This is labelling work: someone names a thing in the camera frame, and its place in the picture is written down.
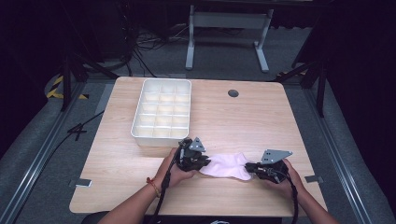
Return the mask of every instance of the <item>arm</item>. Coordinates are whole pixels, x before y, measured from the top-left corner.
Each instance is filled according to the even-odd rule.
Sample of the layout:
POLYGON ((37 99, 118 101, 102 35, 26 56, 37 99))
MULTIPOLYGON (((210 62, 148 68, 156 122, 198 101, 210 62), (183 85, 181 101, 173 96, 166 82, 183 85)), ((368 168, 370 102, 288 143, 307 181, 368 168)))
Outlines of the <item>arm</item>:
MULTIPOLYGON (((306 190, 299 174, 294 170, 290 162, 286 159, 284 159, 283 162, 285 162, 285 164, 288 166, 291 181, 297 188, 298 203, 304 209, 312 223, 338 223, 338 221, 332 215, 330 215, 306 190)), ((271 189, 280 191, 285 197, 292 200, 292 192, 289 181, 285 180, 280 184, 275 184, 269 180, 264 180, 264 184, 271 189)))
MULTIPOLYGON (((163 163, 161 164, 157 174, 155 175, 155 179, 153 182, 160 192, 162 190, 161 183, 163 182, 163 178, 165 177, 166 171, 176 153, 176 150, 176 148, 172 148, 170 154, 163 159, 163 163)), ((180 169, 178 169, 177 166, 174 165, 171 169, 171 181, 169 183, 169 188, 172 188, 184 179, 192 178, 195 173, 195 171, 181 171, 180 169)), ((140 223, 140 221, 143 219, 143 216, 146 214, 149 206, 156 197, 157 193, 155 191, 155 188, 152 187, 150 184, 147 184, 137 193, 135 193, 123 203, 118 205, 116 208, 111 210, 104 218, 102 218, 102 220, 100 220, 99 224, 140 223)))

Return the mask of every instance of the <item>metal bracket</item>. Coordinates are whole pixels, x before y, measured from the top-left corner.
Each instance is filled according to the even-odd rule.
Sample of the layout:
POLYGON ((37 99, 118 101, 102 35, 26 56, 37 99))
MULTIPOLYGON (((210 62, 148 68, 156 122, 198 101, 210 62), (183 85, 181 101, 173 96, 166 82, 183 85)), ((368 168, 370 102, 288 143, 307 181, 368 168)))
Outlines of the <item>metal bracket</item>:
POLYGON ((194 139, 194 141, 192 141, 189 149, 192 151, 206 152, 204 145, 202 145, 202 142, 198 137, 195 137, 195 139, 194 139))
POLYGON ((281 151, 281 150, 273 150, 273 149, 266 149, 264 154, 262 155, 261 164, 273 164, 277 161, 281 161, 284 158, 292 155, 291 151, 281 151))
POLYGON ((92 181, 90 179, 81 179, 79 178, 78 180, 70 180, 69 182, 69 187, 74 188, 74 187, 90 187, 92 184, 92 181))
POLYGON ((305 177, 306 183, 311 183, 311 182, 318 182, 319 184, 323 183, 323 178, 318 175, 309 175, 305 177))

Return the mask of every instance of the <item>tabletop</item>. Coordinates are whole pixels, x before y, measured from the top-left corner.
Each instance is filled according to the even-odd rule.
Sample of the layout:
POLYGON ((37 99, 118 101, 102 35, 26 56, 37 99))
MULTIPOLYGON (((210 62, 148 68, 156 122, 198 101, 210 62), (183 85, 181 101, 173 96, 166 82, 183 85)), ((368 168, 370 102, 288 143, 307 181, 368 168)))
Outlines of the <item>tabletop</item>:
MULTIPOLYGON (((92 184, 76 187, 72 212, 111 210, 145 186, 168 155, 170 147, 140 147, 131 135, 144 80, 117 79, 80 176, 92 184)), ((242 152, 257 162, 268 148, 292 151, 289 161, 326 208, 318 183, 304 181, 314 171, 281 84, 191 79, 189 137, 199 137, 209 157, 242 152), (239 95, 231 97, 229 90, 239 95)), ((198 174, 166 191, 160 215, 292 217, 293 203, 266 189, 257 176, 241 181, 198 174)))

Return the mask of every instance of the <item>orange bracelet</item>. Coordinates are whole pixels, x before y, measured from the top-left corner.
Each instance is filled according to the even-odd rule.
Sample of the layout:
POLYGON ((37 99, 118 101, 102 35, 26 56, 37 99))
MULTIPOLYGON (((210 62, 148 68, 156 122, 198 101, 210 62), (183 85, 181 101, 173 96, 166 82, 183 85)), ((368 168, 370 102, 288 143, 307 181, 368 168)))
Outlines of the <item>orange bracelet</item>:
POLYGON ((152 178, 152 179, 150 179, 150 178, 148 177, 147 180, 146 180, 146 183, 148 183, 148 184, 150 184, 152 187, 154 187, 155 192, 157 193, 157 198, 160 198, 160 197, 161 197, 161 193, 160 193, 160 191, 157 189, 157 186, 155 186, 155 184, 154 184, 154 179, 155 179, 155 177, 152 178))

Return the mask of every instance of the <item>white plastic container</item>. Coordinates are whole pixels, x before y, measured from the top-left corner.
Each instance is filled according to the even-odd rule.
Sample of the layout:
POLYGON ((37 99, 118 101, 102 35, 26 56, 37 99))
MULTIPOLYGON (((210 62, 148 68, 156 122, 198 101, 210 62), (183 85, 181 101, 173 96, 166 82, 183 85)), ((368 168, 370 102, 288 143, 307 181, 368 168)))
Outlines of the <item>white plastic container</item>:
POLYGON ((177 147, 189 135, 191 82, 148 78, 144 81, 131 134, 139 146, 177 147))

